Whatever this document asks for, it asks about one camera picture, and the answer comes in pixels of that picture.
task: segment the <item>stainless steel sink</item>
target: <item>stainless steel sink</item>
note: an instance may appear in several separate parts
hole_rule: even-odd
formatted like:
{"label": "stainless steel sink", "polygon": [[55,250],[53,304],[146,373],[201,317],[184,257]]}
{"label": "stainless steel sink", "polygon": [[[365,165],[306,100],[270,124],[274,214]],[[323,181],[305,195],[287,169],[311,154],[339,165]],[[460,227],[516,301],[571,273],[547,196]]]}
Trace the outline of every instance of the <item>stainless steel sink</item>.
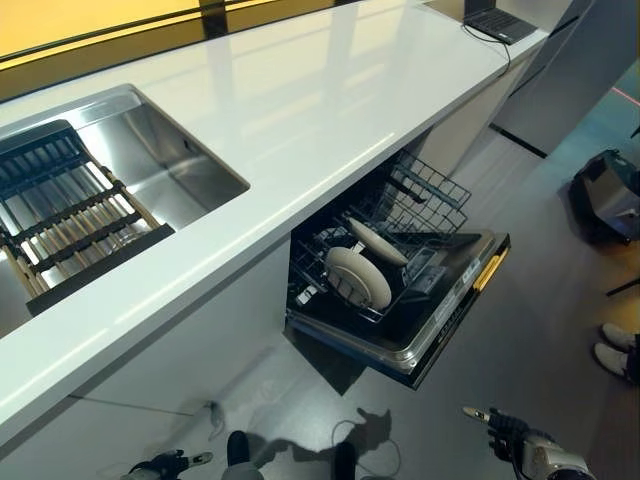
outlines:
{"label": "stainless steel sink", "polygon": [[[0,129],[3,138],[67,120],[158,222],[179,230],[249,189],[249,184],[131,85],[119,86]],[[0,252],[0,338],[31,318]]]}

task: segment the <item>white plate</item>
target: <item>white plate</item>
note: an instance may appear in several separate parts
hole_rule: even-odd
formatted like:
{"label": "white plate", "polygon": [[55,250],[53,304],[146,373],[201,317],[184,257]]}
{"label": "white plate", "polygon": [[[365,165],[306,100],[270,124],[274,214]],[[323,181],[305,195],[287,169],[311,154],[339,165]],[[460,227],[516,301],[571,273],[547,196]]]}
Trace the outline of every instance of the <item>white plate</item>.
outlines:
{"label": "white plate", "polygon": [[329,283],[349,302],[381,310],[391,303],[391,288],[378,268],[362,255],[333,247],[325,260]]}
{"label": "white plate", "polygon": [[353,232],[356,238],[364,243],[365,247],[371,250],[382,260],[385,260],[396,267],[404,267],[409,263],[407,257],[402,255],[396,247],[391,245],[369,227],[351,217],[347,220],[349,220],[351,232]]}

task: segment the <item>dishwasher rack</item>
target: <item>dishwasher rack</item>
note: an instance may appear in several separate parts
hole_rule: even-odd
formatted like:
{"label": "dishwasher rack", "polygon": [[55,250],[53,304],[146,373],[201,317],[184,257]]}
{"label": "dishwasher rack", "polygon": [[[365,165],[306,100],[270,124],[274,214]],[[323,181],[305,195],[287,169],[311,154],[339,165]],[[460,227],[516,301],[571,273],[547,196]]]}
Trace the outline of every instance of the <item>dishwasher rack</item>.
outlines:
{"label": "dishwasher rack", "polygon": [[56,120],[0,142],[0,248],[37,314],[173,233]]}
{"label": "dishwasher rack", "polygon": [[[303,305],[318,293],[330,294],[368,322],[380,322],[396,302],[410,295],[414,282],[437,282],[442,269],[427,271],[429,260],[437,249],[453,241],[454,234],[466,222],[462,208],[470,196],[468,190],[408,151],[399,151],[294,230],[289,296]],[[403,268],[393,267],[380,262],[366,249],[363,251],[350,232],[349,218],[374,230],[409,263]],[[329,250],[338,246],[363,254],[378,267],[392,291],[388,307],[383,310],[356,307],[336,292],[328,282],[325,259]]]}

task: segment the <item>robotic arm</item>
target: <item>robotic arm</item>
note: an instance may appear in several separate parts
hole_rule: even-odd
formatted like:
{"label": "robotic arm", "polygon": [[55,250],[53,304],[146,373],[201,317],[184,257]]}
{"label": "robotic arm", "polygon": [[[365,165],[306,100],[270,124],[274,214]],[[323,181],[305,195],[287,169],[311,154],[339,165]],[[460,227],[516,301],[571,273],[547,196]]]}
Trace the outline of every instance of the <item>robotic arm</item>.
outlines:
{"label": "robotic arm", "polygon": [[161,453],[153,460],[140,462],[120,480],[179,480],[178,475],[191,467],[209,463],[211,452],[203,452],[193,457],[185,457],[183,450]]}
{"label": "robotic arm", "polygon": [[513,465],[518,480],[596,480],[584,459],[562,449],[551,435],[529,428],[524,421],[495,408],[485,413],[463,408],[468,416],[489,425],[489,446]]}

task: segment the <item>white countertop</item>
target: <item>white countertop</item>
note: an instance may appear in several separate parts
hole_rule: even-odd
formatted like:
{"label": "white countertop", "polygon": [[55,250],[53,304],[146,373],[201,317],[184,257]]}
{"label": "white countertop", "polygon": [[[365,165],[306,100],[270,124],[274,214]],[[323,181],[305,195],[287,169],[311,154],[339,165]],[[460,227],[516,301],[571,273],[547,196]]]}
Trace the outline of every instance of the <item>white countertop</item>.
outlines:
{"label": "white countertop", "polygon": [[[537,31],[509,47],[517,61]],[[251,184],[0,339],[0,445],[506,66],[417,0],[370,0],[0,105],[0,126],[132,83]]]}

